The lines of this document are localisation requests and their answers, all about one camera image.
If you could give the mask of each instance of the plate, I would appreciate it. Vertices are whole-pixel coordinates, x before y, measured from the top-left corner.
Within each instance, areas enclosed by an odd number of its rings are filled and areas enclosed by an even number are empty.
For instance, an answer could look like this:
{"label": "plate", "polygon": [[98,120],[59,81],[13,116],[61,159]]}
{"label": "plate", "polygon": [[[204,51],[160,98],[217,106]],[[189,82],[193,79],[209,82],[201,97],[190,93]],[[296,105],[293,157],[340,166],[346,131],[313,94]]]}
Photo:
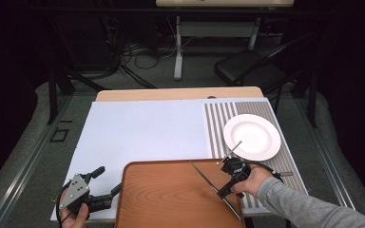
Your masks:
{"label": "plate", "polygon": [[230,119],[223,129],[227,146],[238,156],[251,161],[265,161],[280,149],[280,134],[267,120],[257,115],[243,114]]}

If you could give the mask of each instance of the gray sleeve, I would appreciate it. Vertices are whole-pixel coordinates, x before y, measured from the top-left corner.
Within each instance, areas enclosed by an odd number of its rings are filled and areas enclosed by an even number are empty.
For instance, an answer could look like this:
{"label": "gray sleeve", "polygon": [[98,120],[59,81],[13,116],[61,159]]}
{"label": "gray sleeve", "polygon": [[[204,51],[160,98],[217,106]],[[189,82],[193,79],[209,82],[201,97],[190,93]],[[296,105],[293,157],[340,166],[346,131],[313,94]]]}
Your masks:
{"label": "gray sleeve", "polygon": [[260,186],[258,199],[297,227],[365,227],[365,216],[357,211],[306,196],[275,178]]}

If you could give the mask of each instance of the tray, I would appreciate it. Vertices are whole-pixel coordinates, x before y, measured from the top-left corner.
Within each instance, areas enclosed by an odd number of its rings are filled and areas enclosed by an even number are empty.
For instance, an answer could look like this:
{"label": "tray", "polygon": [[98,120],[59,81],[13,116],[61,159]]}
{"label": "tray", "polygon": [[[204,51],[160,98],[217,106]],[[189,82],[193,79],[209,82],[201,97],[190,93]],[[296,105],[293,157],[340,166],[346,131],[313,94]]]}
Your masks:
{"label": "tray", "polygon": [[[219,160],[192,162],[220,189],[231,177],[217,166]],[[241,213],[240,199],[227,198]],[[245,227],[190,161],[137,161],[123,174],[115,227]]]}

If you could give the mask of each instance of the dark background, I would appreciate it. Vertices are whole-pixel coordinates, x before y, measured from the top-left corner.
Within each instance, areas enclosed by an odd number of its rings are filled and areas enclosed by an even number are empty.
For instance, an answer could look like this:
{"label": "dark background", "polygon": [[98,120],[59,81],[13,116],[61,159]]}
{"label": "dark background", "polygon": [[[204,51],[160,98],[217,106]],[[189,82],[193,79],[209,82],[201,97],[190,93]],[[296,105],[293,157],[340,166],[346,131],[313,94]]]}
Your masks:
{"label": "dark background", "polygon": [[[92,1],[64,2],[40,4],[95,6]],[[116,3],[119,7],[155,7],[154,1]],[[295,1],[295,10],[326,9],[336,13],[329,22],[290,19],[282,41],[310,30],[318,34],[317,88],[329,103],[339,146],[365,185],[365,1]],[[72,68],[103,70],[113,65],[113,49],[104,45],[106,29],[100,17],[57,16],[58,30],[53,30],[47,18],[38,19],[24,13],[16,2],[0,0],[0,168],[29,123],[37,104],[35,88],[47,81],[52,68],[43,45],[51,46],[55,58]],[[157,45],[157,33],[162,31],[156,28],[164,23],[161,18],[119,19],[123,34],[149,47]],[[47,32],[49,44],[41,44],[35,25]]]}

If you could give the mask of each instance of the knife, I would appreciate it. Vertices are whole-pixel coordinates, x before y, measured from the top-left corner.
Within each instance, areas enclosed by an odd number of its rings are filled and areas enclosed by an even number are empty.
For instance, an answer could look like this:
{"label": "knife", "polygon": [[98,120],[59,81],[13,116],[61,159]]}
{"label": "knife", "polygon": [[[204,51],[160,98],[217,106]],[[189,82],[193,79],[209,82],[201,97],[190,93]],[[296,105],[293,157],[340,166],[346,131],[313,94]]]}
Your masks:
{"label": "knife", "polygon": [[[213,183],[203,174],[203,172],[197,167],[197,165],[195,165],[195,163],[193,163],[191,160],[189,161],[191,162],[192,166],[194,166],[195,170],[197,170],[197,172],[201,175],[201,177],[213,188],[213,190],[215,190],[215,192],[218,194],[219,190],[218,188],[216,188],[215,185],[213,185]],[[239,218],[240,220],[242,220],[241,215],[234,209],[233,205],[226,199],[223,198],[223,201],[227,204],[227,206],[229,206],[229,208],[233,211],[233,213],[237,216],[237,218]]]}

